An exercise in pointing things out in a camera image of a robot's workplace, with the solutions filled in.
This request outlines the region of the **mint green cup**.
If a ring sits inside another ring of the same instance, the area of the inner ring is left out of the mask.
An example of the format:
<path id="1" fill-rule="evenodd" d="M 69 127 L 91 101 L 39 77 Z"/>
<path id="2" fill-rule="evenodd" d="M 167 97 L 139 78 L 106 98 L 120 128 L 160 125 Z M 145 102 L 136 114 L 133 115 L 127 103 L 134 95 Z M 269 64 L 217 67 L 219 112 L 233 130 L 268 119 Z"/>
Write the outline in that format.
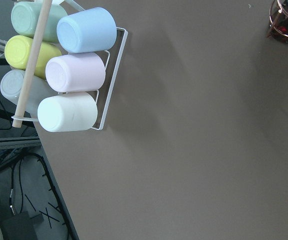
<path id="1" fill-rule="evenodd" d="M 33 38 L 41 12 L 41 2 L 22 1 L 14 5 L 11 12 L 11 22 L 14 30 L 26 37 Z M 43 35 L 43 41 L 58 43 L 57 24 L 59 20 L 67 16 L 67 12 L 60 5 L 51 6 L 46 28 Z"/>

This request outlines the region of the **light blue cup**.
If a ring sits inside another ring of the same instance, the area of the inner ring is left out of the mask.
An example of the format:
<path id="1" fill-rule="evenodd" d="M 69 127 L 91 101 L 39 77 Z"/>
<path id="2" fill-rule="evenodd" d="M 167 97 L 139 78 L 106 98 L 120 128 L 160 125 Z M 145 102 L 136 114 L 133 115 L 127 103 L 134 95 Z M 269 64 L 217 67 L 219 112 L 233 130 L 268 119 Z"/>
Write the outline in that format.
<path id="1" fill-rule="evenodd" d="M 117 27 L 106 9 L 95 7 L 61 18 L 57 36 L 69 53 L 104 51 L 115 44 Z"/>

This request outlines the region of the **yellow-green cup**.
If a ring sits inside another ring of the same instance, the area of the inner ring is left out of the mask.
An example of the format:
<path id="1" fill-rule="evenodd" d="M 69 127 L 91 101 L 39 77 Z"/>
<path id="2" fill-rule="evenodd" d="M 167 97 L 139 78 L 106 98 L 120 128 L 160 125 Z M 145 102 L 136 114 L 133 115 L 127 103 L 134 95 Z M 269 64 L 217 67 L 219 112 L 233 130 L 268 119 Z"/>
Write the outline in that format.
<path id="1" fill-rule="evenodd" d="M 27 68 L 33 39 L 23 35 L 16 35 L 10 38 L 5 46 L 5 58 L 8 64 L 16 69 Z M 42 42 L 39 57 L 34 75 L 45 79 L 46 65 L 54 57 L 61 56 L 60 49 L 48 42 Z"/>

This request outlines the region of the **grey cup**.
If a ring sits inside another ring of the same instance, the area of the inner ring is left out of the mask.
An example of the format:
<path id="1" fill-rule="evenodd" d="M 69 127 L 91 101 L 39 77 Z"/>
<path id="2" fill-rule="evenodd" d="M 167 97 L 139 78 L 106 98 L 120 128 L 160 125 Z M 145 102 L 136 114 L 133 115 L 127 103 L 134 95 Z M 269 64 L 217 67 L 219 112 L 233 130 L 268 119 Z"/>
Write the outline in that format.
<path id="1" fill-rule="evenodd" d="M 1 80 L 0 90 L 2 95 L 15 105 L 19 101 L 24 75 L 24 70 L 14 69 L 6 73 Z M 57 94 L 44 79 L 33 76 L 30 95 L 26 104 L 26 112 L 36 117 L 40 102 L 45 98 L 53 97 Z"/>

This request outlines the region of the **lilac cup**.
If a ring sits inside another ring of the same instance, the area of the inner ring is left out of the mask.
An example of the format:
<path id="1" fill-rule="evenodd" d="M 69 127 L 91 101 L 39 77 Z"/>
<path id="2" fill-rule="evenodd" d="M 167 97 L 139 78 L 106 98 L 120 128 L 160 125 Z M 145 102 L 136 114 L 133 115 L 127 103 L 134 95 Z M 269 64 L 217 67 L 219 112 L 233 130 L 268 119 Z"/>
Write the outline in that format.
<path id="1" fill-rule="evenodd" d="M 94 52 L 54 57 L 48 61 L 45 73 L 49 86 L 61 93 L 98 90 L 106 77 L 105 65 Z"/>

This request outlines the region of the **pale green cup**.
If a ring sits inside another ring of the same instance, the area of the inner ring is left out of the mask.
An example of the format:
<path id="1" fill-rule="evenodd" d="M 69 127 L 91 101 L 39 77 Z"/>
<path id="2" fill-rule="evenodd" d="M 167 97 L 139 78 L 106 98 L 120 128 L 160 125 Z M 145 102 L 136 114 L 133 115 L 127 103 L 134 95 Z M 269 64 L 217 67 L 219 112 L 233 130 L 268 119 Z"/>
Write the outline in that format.
<path id="1" fill-rule="evenodd" d="M 38 106 L 40 125 L 49 132 L 73 132 L 90 129 L 98 109 L 86 92 L 74 92 L 45 98 Z"/>

